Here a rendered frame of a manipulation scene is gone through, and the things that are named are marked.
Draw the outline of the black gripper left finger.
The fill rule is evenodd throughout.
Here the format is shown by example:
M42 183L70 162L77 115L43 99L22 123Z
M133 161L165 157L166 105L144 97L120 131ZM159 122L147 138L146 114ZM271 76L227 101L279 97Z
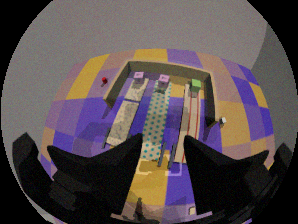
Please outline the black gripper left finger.
M73 177L78 183L90 186L102 202L113 210L113 214L121 216L138 167L142 143L144 135L138 133L117 147L89 159L61 151L61 148L53 145L47 145L47 151L57 169Z

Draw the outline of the beige strip with teal polka dots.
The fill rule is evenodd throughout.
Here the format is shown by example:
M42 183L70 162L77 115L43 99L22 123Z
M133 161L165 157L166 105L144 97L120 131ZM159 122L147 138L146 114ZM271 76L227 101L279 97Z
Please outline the beige strip with teal polka dots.
M144 143L142 143L141 156L148 159L157 160L160 156L162 136L164 136L165 109L157 109L148 107L145 117Z

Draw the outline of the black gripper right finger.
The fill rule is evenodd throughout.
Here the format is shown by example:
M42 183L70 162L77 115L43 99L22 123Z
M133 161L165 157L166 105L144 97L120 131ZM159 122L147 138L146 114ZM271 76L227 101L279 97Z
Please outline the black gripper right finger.
M184 136L185 160L193 186L194 202L198 214L212 212L212 206L220 202L238 181L259 165L265 163L269 149L241 160L222 155L212 147Z

